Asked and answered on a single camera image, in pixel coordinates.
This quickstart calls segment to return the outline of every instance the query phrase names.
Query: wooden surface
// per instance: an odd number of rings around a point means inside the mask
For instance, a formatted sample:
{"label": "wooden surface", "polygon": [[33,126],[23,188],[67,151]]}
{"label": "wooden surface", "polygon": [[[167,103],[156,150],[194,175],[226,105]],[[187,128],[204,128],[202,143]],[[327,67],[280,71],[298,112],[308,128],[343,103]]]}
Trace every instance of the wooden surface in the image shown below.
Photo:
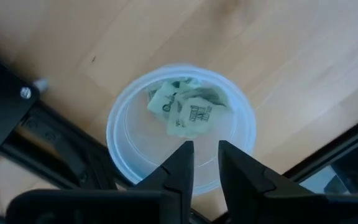
{"label": "wooden surface", "polygon": [[[279,173],[358,122],[358,0],[0,0],[0,56],[103,143],[123,88],[178,62],[242,89],[254,157]],[[226,211],[220,189],[193,206]]]}

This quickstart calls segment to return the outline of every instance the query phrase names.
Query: plastic container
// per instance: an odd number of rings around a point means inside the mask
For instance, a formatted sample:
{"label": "plastic container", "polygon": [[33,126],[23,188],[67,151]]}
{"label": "plastic container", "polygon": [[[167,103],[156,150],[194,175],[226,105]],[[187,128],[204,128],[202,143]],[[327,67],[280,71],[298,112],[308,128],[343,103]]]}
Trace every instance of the plastic container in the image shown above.
{"label": "plastic container", "polygon": [[167,65],[133,81],[118,96],[108,119],[107,144],[117,168],[137,184],[151,174],[186,139],[167,135],[166,124],[147,110],[145,88],[168,78],[193,77],[203,86],[216,85],[229,98],[233,113],[225,114],[214,128],[194,141],[195,173],[193,195],[220,186],[218,142],[228,140],[252,155],[256,137],[255,116],[247,98],[222,75],[192,65]]}

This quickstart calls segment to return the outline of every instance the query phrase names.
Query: screw head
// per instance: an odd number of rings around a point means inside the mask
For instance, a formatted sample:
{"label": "screw head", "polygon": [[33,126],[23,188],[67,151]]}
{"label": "screw head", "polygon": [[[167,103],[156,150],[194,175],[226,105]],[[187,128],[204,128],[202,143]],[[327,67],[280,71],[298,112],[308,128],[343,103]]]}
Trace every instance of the screw head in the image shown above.
{"label": "screw head", "polygon": [[29,127],[29,128],[38,128],[38,124],[37,124],[36,121],[30,120],[30,121],[27,121],[25,124],[26,124],[27,127]]}
{"label": "screw head", "polygon": [[85,183],[86,180],[87,180],[87,178],[88,178],[88,175],[83,174],[83,175],[80,177],[80,181],[81,181],[82,183]]}
{"label": "screw head", "polygon": [[29,87],[22,87],[20,89],[20,96],[25,100],[30,99],[30,97],[31,97],[31,89]]}
{"label": "screw head", "polygon": [[56,135],[54,133],[47,132],[45,133],[45,138],[48,141],[54,141],[56,139]]}

